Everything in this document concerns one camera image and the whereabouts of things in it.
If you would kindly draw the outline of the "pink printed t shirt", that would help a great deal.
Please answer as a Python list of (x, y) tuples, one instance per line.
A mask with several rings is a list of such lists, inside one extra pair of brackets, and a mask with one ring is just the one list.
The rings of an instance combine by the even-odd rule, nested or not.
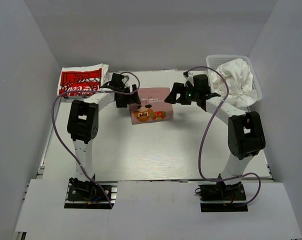
[(173, 119), (173, 106), (165, 102), (170, 92), (168, 87), (140, 88), (137, 92), (140, 104), (134, 103), (129, 106), (132, 125)]

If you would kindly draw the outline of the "red white t shirt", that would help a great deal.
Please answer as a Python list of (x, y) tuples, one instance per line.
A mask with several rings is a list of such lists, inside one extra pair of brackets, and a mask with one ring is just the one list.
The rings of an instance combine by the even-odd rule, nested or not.
[(97, 91), (106, 82), (108, 64), (81, 67), (63, 67), (61, 69), (57, 95), (70, 91)]

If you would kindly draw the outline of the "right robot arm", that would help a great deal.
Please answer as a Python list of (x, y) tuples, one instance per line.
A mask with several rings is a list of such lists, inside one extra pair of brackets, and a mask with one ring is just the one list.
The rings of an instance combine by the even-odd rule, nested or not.
[(258, 112), (246, 112), (227, 102), (227, 96), (211, 92), (208, 77), (205, 74), (192, 75), (184, 72), (185, 83), (175, 82), (171, 92), (164, 100), (168, 104), (190, 105), (195, 102), (198, 107), (211, 114), (200, 149), (214, 118), (227, 125), (227, 144), (229, 158), (223, 171), (216, 178), (201, 178), (207, 182), (221, 183), (216, 188), (217, 195), (227, 200), (235, 193), (244, 171), (254, 156), (266, 146), (261, 118)]

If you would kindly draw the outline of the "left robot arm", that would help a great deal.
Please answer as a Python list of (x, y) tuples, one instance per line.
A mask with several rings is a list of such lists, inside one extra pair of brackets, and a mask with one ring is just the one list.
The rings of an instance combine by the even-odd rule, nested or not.
[(93, 169), (93, 142), (99, 130), (99, 111), (115, 102), (117, 108), (126, 108), (140, 104), (139, 84), (129, 85), (129, 76), (125, 71), (113, 73), (111, 80), (104, 83), (100, 90), (89, 92), (84, 100), (73, 100), (69, 112), (67, 132), (70, 134), (76, 158), (75, 178), (80, 181), (95, 179)]

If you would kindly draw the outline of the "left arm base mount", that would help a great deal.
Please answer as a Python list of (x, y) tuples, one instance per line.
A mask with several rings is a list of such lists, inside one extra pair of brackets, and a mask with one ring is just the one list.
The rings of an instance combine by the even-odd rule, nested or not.
[(81, 181), (70, 178), (66, 197), (65, 209), (80, 210), (111, 210), (116, 201), (117, 185), (102, 184), (102, 188), (91, 181)]

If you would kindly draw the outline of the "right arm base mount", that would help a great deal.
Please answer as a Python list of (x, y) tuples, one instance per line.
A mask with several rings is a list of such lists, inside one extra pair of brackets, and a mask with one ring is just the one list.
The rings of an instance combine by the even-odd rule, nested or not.
[(202, 213), (247, 212), (247, 198), (241, 182), (226, 186), (224, 182), (200, 184), (195, 189), (199, 195)]

